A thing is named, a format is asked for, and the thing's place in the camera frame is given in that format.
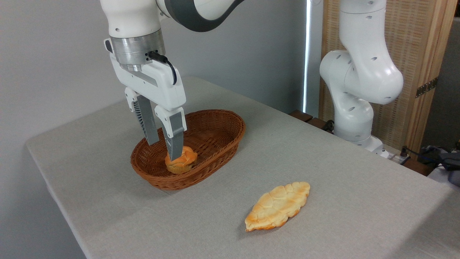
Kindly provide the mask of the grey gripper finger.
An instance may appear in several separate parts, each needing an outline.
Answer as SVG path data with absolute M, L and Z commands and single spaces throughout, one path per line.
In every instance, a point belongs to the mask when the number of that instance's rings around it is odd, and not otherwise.
M 169 111 L 157 105 L 155 114 L 162 123 L 169 159 L 174 161 L 182 156 L 184 131 L 187 131 L 184 110 L 183 108 L 178 108 Z
M 149 145 L 159 141 L 154 114 L 149 99 L 130 89 L 125 88 L 125 96 L 130 110 L 136 115 Z

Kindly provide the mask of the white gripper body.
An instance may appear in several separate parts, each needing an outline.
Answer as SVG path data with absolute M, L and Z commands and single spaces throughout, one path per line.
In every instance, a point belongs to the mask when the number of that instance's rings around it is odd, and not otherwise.
M 186 95 L 179 71 L 168 63 L 151 59 L 158 40 L 148 38 L 105 39 L 114 71 L 119 81 L 166 110 L 180 108 Z

